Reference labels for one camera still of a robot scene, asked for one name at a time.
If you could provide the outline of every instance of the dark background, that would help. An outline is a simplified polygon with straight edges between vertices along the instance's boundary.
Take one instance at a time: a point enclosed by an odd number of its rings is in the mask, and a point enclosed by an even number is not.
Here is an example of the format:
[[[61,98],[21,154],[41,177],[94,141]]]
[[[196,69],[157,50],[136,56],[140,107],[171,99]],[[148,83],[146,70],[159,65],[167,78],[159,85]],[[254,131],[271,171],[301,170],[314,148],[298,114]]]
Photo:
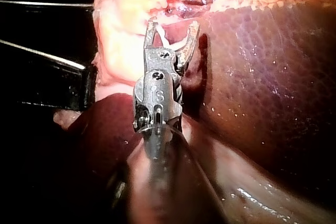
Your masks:
[[[92,3],[93,0],[8,0]],[[0,3],[0,39],[75,60],[90,62],[97,39],[90,8],[64,8]],[[69,136],[53,123],[54,110],[16,103],[20,91],[15,54],[0,44],[3,59],[4,113],[2,145],[3,218],[46,221],[74,220],[59,202],[50,180],[64,163]]]

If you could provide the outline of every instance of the metal rod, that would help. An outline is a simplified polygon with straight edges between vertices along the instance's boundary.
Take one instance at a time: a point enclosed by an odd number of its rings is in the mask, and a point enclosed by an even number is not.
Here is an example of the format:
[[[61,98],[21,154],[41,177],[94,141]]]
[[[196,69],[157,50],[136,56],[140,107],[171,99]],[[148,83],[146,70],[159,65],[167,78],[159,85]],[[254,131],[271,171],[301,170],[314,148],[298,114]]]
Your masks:
[[[4,4],[20,4],[20,5],[45,5],[45,6],[69,6],[69,7],[93,7],[93,4],[65,4],[65,3],[43,3],[43,2],[26,2],[26,1],[6,1],[0,0]]]
[[[41,55],[43,57],[49,58],[49,59],[54,60],[54,61],[61,62],[63,64],[67,64],[67,65],[69,65],[71,67],[78,68],[80,70],[85,69],[85,66],[83,66],[81,64],[78,64],[78,63],[73,62],[71,60],[60,58],[58,56],[46,54],[45,52],[41,52],[41,51],[37,51],[37,50],[30,49],[30,48],[27,48],[27,47],[23,47],[23,46],[20,46],[20,45],[11,43],[11,42],[4,41],[2,39],[0,39],[0,43],[6,44],[6,45],[11,46],[11,47],[16,47],[16,48],[19,48],[19,49],[22,49],[22,50],[25,50],[25,51],[28,51],[28,52],[32,52],[32,53],[37,54],[37,55]]]

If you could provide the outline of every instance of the metal grasper tip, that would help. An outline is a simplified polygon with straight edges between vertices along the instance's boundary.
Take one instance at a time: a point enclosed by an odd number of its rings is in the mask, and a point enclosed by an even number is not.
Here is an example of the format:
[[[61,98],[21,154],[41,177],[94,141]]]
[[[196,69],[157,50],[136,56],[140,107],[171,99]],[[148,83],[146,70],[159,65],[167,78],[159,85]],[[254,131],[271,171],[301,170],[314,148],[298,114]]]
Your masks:
[[[152,17],[148,21],[145,40],[144,40],[144,49],[150,49],[153,47],[154,37],[156,33],[156,28],[159,25],[157,18]],[[177,57],[177,64],[176,64],[176,72],[182,76],[188,66],[188,63],[191,61],[192,56],[195,51],[196,42],[199,34],[199,23],[196,20],[193,20],[187,30],[187,36],[186,36],[186,43],[185,45],[180,48],[179,50],[176,50],[176,57]]]

